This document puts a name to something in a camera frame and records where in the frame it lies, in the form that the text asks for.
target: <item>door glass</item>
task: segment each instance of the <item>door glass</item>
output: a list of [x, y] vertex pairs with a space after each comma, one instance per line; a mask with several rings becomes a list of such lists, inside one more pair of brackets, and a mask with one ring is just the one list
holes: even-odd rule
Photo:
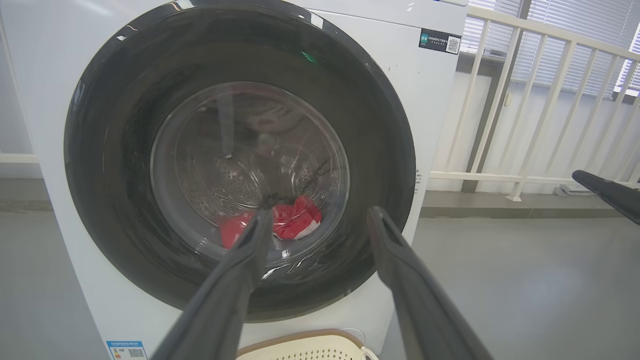
[[168, 223], [214, 259], [256, 209], [272, 209], [269, 265], [313, 253], [349, 193], [347, 158], [328, 121], [294, 94], [260, 83], [224, 83], [182, 102], [156, 135], [151, 173]]

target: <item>white wall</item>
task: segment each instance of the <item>white wall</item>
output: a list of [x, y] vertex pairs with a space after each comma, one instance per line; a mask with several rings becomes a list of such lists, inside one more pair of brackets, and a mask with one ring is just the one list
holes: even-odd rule
[[[432, 170], [447, 171], [445, 164], [453, 139], [453, 133], [460, 117], [462, 102], [464, 100], [469, 79], [470, 76], [468, 74], [456, 73]], [[486, 76], [479, 76], [476, 80], [476, 86], [472, 93], [468, 116], [464, 123], [462, 123], [460, 137], [455, 145], [454, 155], [448, 171], [463, 172], [466, 170], [471, 146], [474, 142], [489, 84], [490, 78]], [[523, 92], [524, 84], [512, 83], [509, 85], [511, 100], [509, 101], [508, 106], [503, 107], [500, 114], [500, 119], [493, 136], [492, 145], [489, 148], [484, 169], [482, 171], [484, 173], [518, 174], [519, 166], [522, 164], [524, 154], [531, 143], [534, 129], [540, 119], [542, 108], [547, 99], [548, 88], [534, 86], [531, 90], [531, 94], [527, 100], [527, 106], [525, 107], [523, 117], [516, 128], [516, 132], [514, 133], [514, 139], [511, 142], [505, 162], [502, 168], [498, 168], [498, 162], [502, 156], [502, 152], [505, 151], [504, 147], [506, 145], [506, 139], [514, 123], [518, 106], [522, 100]], [[569, 92], [560, 93], [556, 107], [552, 112], [550, 122], [548, 123], [545, 132], [541, 135], [540, 140], [542, 143], [537, 155], [534, 157], [531, 171], [529, 172], [530, 176], [545, 176], [544, 172], [550, 161], [550, 156], [559, 138], [560, 130], [567, 118], [574, 98], [575, 94]], [[574, 116], [573, 124], [568, 129], [566, 141], [562, 144], [558, 152], [556, 162], [554, 163], [554, 167], [547, 175], [548, 177], [568, 178], [573, 170], [579, 168], [596, 172], [603, 177], [612, 178], [621, 168], [621, 163], [628, 159], [629, 154], [636, 145], [638, 139], [640, 139], [640, 111], [637, 112], [633, 118], [629, 131], [624, 134], [624, 137], [621, 137], [623, 135], [621, 132], [623, 131], [632, 109], [630, 104], [622, 104], [612, 122], [611, 130], [605, 136], [605, 140], [598, 156], [592, 164], [587, 164], [591, 151], [595, 148], [595, 142], [597, 141], [598, 136], [604, 131], [605, 123], [609, 118], [611, 110], [614, 108], [614, 102], [605, 99], [602, 101], [593, 125], [587, 133], [582, 151], [577, 156], [577, 161], [575, 162], [576, 165], [573, 168], [568, 168], [569, 159], [577, 144], [580, 132], [584, 128], [587, 118], [589, 117], [589, 113], [593, 108], [594, 102], [594, 97], [586, 95], [582, 96]], [[612, 144], [620, 141], [621, 146], [618, 155], [615, 158], [612, 158], [613, 153], [610, 153], [613, 152], [613, 150], [610, 150]], [[634, 154], [631, 166], [626, 169], [624, 176], [622, 177], [623, 181], [627, 181], [629, 179], [631, 172], [638, 161], [640, 161], [640, 153]], [[462, 181], [459, 180], [430, 179], [428, 190], [459, 191], [461, 184]], [[511, 191], [512, 185], [513, 183], [480, 181], [477, 190], [480, 192], [508, 193]], [[554, 185], [527, 184], [525, 185], [523, 192], [551, 193], [554, 187]]]
[[[33, 150], [29, 132], [13, 85], [10, 57], [4, 45], [0, 38], [0, 152], [31, 154]], [[42, 178], [42, 173], [37, 164], [0, 163], [0, 177]]]

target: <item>sticker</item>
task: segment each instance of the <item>sticker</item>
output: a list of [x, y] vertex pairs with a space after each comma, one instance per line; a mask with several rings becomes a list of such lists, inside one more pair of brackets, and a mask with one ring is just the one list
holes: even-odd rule
[[418, 46], [457, 55], [460, 51], [461, 39], [462, 37], [459, 35], [422, 29]]
[[415, 169], [415, 188], [413, 188], [413, 194], [418, 194], [418, 185], [422, 184], [422, 174], [420, 173], [420, 169]]
[[142, 341], [107, 341], [107, 347], [113, 360], [147, 359]]

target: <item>red cloth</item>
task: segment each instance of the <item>red cloth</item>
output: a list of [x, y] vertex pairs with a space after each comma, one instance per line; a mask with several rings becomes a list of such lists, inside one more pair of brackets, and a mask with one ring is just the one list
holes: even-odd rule
[[309, 235], [322, 220], [322, 214], [306, 196], [298, 197], [293, 205], [278, 204], [272, 210], [273, 232], [283, 240]]
[[[312, 233], [320, 225], [322, 214], [316, 205], [306, 196], [300, 196], [293, 205], [278, 204], [273, 211], [273, 233], [280, 239], [299, 239]], [[245, 211], [234, 217], [224, 217], [218, 221], [222, 245], [231, 249], [242, 235], [253, 211]]]
[[249, 220], [253, 217], [253, 211], [245, 211], [234, 217], [224, 217], [218, 222], [220, 226], [220, 236], [225, 249], [231, 249], [236, 240], [242, 235], [245, 227], [249, 225]]

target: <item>qr code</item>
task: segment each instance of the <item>qr code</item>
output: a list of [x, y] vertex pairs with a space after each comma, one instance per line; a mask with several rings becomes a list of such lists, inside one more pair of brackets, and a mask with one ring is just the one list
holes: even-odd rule
[[452, 54], [457, 54], [460, 50], [460, 38], [449, 37], [449, 41], [447, 41], [447, 52]]
[[130, 348], [128, 350], [130, 357], [145, 357], [145, 353], [141, 348]]

